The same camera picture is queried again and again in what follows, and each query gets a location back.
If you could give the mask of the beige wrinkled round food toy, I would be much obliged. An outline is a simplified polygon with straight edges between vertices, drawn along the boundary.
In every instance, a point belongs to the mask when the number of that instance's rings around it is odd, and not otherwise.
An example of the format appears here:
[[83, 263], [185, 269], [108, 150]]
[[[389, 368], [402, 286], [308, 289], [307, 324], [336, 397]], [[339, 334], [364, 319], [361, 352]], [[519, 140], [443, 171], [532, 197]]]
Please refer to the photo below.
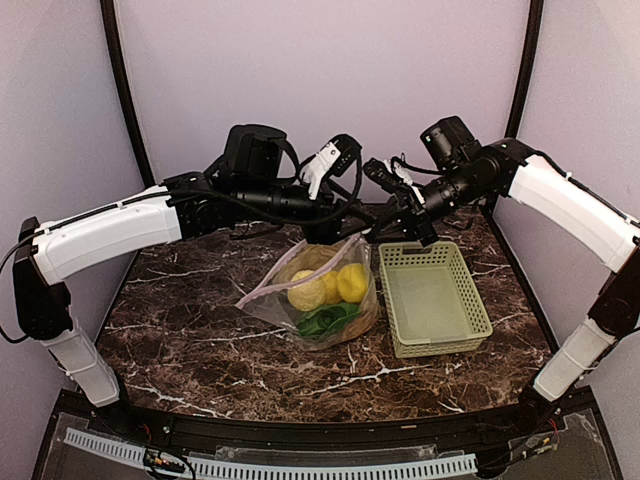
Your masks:
[[323, 305], [325, 297], [321, 278], [315, 278], [292, 287], [287, 292], [287, 298], [292, 307], [301, 312], [312, 311]]

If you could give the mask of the pale green plastic basket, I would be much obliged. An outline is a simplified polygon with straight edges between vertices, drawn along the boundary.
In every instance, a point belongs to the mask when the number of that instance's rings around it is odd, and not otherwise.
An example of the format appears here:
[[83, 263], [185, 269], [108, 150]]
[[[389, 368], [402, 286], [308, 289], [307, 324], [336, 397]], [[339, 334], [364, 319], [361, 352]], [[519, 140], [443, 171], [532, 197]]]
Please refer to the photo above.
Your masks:
[[439, 241], [426, 247], [418, 242], [384, 243], [378, 253], [397, 358], [474, 351], [493, 334], [455, 243]]

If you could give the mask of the yellow lemon toy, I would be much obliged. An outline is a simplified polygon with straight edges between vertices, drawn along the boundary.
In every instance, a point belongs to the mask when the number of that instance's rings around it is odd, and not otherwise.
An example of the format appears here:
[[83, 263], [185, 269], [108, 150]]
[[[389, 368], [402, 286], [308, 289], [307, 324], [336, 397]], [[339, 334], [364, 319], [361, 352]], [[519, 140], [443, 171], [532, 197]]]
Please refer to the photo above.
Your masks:
[[361, 263], [351, 263], [342, 267], [336, 277], [337, 291], [348, 303], [359, 304], [368, 291], [368, 274]]

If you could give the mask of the clear dotted zip top bag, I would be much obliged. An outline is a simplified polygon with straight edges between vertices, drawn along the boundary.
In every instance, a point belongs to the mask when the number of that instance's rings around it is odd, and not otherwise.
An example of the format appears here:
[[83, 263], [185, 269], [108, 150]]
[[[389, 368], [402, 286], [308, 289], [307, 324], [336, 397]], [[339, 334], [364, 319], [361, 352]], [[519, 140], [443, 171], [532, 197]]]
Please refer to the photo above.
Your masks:
[[333, 245], [302, 241], [236, 307], [283, 328], [302, 350], [353, 340], [379, 318], [371, 245], [361, 234]]

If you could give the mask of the bok choy toy green white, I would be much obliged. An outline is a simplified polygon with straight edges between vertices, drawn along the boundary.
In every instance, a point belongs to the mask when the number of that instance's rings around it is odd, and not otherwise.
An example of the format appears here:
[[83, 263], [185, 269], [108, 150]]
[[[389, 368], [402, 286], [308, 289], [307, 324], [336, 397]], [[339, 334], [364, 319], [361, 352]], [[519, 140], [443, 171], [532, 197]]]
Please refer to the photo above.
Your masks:
[[296, 328], [301, 337], [320, 340], [341, 332], [359, 314], [358, 304], [341, 302], [322, 305], [305, 313]]

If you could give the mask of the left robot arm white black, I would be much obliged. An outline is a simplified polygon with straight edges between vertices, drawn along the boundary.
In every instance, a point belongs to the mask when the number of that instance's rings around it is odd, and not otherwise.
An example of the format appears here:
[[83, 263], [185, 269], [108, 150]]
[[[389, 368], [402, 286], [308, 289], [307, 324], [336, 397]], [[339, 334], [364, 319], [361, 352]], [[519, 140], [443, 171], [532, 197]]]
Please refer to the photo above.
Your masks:
[[8, 254], [17, 320], [102, 408], [120, 436], [141, 427], [114, 370], [70, 313], [67, 278], [149, 246], [186, 241], [244, 221], [297, 225], [312, 240], [332, 241], [355, 202], [337, 201], [331, 177], [362, 167], [362, 147], [338, 134], [301, 161], [285, 132], [263, 125], [231, 128], [222, 154], [204, 171], [176, 175], [138, 195], [58, 222], [25, 220]]

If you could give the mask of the light green round food toy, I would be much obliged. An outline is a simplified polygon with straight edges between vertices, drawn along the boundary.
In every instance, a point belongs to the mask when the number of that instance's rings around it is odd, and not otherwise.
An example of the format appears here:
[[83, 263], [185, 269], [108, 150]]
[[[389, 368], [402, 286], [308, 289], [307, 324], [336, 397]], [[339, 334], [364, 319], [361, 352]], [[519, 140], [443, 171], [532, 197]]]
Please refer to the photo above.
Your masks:
[[333, 305], [343, 301], [338, 290], [337, 278], [338, 272], [334, 270], [327, 272], [321, 277], [325, 291], [324, 302], [326, 304]]

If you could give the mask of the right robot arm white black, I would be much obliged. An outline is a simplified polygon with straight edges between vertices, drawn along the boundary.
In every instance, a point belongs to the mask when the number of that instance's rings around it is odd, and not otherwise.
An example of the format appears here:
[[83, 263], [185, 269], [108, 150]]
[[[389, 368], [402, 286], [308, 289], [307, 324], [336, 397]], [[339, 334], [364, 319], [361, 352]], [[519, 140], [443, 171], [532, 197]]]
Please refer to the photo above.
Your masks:
[[562, 170], [546, 153], [515, 138], [481, 145], [457, 116], [439, 120], [420, 136], [437, 169], [415, 186], [398, 157], [370, 159], [364, 174], [393, 195], [375, 221], [375, 238], [392, 221], [410, 239], [437, 241], [434, 222], [484, 197], [503, 196], [544, 215], [591, 250], [609, 270], [585, 320], [523, 388], [510, 424], [530, 434], [560, 398], [624, 338], [638, 332], [639, 222]]

